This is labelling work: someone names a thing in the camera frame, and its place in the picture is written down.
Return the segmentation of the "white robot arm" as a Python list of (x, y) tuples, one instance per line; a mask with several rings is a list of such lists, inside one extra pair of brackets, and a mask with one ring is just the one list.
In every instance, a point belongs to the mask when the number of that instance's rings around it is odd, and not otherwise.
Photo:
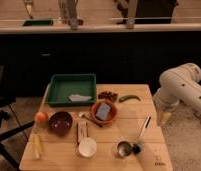
[(157, 124), (163, 126), (180, 101), (201, 114), (201, 69), (194, 63), (186, 63), (168, 69), (159, 77), (160, 87), (153, 95), (157, 111)]

